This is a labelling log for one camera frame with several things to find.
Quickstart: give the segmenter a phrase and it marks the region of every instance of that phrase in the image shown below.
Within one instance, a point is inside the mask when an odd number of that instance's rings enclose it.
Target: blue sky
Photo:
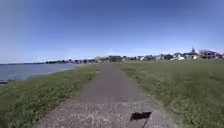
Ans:
[[[0,63],[224,52],[223,0],[1,0]]]

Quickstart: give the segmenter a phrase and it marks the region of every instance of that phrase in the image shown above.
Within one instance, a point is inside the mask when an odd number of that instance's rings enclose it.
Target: grass verge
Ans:
[[[98,71],[78,68],[0,86],[0,127],[30,128]]]
[[[122,69],[190,128],[224,128],[224,61],[126,62]]]

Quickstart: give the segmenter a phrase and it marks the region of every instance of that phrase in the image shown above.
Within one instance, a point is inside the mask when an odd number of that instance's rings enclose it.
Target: distant trees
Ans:
[[[165,60],[171,60],[171,59],[173,59],[173,56],[171,54],[167,54],[167,55],[164,56],[164,59]]]
[[[109,61],[110,62],[121,62],[122,57],[121,56],[109,56]]]

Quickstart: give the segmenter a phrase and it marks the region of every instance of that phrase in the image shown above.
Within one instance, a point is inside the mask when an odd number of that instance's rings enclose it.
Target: gravel path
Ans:
[[[133,112],[153,111],[145,128],[177,128],[137,83],[113,64],[100,65],[96,78],[61,103],[34,128],[141,128]]]

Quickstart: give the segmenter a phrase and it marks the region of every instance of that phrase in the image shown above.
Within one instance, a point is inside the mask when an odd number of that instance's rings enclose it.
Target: water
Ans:
[[[51,74],[74,69],[82,65],[77,64],[26,64],[0,65],[0,80],[25,80],[30,76]]]

